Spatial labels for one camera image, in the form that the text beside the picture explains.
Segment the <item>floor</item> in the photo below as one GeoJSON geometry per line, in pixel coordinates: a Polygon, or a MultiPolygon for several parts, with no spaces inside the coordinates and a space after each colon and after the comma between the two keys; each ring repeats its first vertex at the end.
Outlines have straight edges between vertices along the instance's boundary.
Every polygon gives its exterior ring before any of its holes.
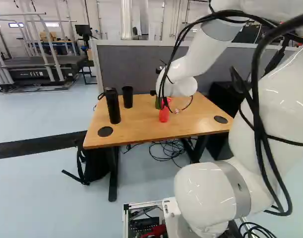
{"type": "MultiPolygon", "coordinates": [[[[67,92],[0,94],[0,142],[86,130],[97,101],[95,85],[79,80],[67,92]]],[[[173,196],[178,167],[157,162],[148,143],[121,155],[117,202],[108,202],[109,176],[82,186],[61,173],[77,174],[76,149],[0,159],[0,238],[120,238],[122,205],[173,196]]],[[[161,149],[154,153],[161,155],[161,149]]],[[[201,161],[212,158],[204,151],[201,161]]],[[[187,165],[186,155],[176,159],[187,165]]],[[[303,161],[286,176],[294,213],[288,218],[249,217],[277,237],[303,237],[303,161]]]]}

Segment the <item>black floor stripe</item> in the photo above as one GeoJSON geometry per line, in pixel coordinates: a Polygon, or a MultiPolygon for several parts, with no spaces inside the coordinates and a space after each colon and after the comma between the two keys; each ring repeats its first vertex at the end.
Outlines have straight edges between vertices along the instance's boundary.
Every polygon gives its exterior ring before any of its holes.
{"type": "Polygon", "coordinates": [[[86,131],[0,143],[0,159],[75,147],[86,131]]]}

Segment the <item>black bottle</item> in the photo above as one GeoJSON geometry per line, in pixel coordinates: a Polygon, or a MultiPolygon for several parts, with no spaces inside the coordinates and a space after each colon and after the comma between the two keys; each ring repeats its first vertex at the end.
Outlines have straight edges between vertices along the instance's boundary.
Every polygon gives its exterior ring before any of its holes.
{"type": "Polygon", "coordinates": [[[105,88],[105,97],[107,101],[108,113],[111,124],[118,124],[121,121],[120,103],[116,88],[105,88]]]}

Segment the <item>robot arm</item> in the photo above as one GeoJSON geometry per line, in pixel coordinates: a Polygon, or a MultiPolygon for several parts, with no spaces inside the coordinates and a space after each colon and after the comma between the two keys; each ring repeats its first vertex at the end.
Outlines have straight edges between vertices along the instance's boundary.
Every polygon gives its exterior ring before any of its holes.
{"type": "MultiPolygon", "coordinates": [[[[254,0],[242,0],[239,5],[250,14],[259,12],[259,15],[275,20],[287,20],[303,13],[303,0],[294,1],[289,11],[285,0],[272,1],[271,4],[278,7],[277,11],[267,8],[262,12],[260,2],[254,0]]],[[[168,77],[173,84],[165,84],[164,96],[193,95],[197,89],[193,76],[204,73],[214,63],[240,27],[220,20],[201,25],[187,54],[172,62],[168,77]],[[230,32],[232,37],[227,38],[224,33],[218,35],[218,29],[230,32]]],[[[164,70],[159,75],[157,90],[163,73],[164,70]]],[[[260,117],[267,133],[303,143],[303,48],[264,76],[259,81],[258,91],[260,117]]],[[[253,124],[246,100],[241,109],[253,124]]],[[[202,238],[217,237],[226,229],[229,220],[264,211],[274,203],[257,162],[254,131],[239,113],[230,130],[229,144],[234,155],[231,159],[183,167],[175,178],[179,210],[192,230],[202,238]]],[[[276,140],[270,140],[269,144],[282,176],[303,158],[303,147],[276,140]]],[[[268,161],[265,169],[271,186],[277,190],[278,182],[268,161]]]]}
{"type": "MultiPolygon", "coordinates": [[[[214,0],[214,11],[224,9],[240,9],[238,0],[214,0]]],[[[242,17],[232,17],[233,20],[246,20],[242,17]]],[[[194,76],[206,72],[221,53],[230,45],[244,23],[229,23],[213,20],[201,24],[185,56],[172,62],[165,82],[164,96],[191,96],[197,90],[194,76]]],[[[156,91],[159,91],[164,69],[158,76],[156,91]]]]}
{"type": "MultiPolygon", "coordinates": [[[[211,6],[214,11],[241,10],[278,22],[286,21],[303,13],[303,0],[212,0],[211,6]]],[[[230,19],[247,20],[242,17],[230,17],[230,19]]],[[[172,62],[167,76],[174,84],[166,80],[163,96],[193,95],[197,90],[194,76],[205,73],[211,67],[231,44],[243,25],[243,23],[230,23],[219,19],[201,24],[186,55],[172,62]]],[[[158,76],[157,92],[159,92],[164,71],[163,69],[158,76]]]]}

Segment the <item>black tumbler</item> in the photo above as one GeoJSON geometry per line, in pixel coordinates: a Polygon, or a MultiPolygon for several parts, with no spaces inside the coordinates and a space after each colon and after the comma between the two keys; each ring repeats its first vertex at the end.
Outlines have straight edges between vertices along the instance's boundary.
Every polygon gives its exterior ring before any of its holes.
{"type": "Polygon", "coordinates": [[[125,108],[132,108],[133,87],[125,86],[122,88],[123,105],[125,108]]]}
{"type": "Polygon", "coordinates": [[[108,113],[111,124],[117,124],[121,121],[120,103],[116,88],[106,88],[105,97],[107,101],[108,113]]]}

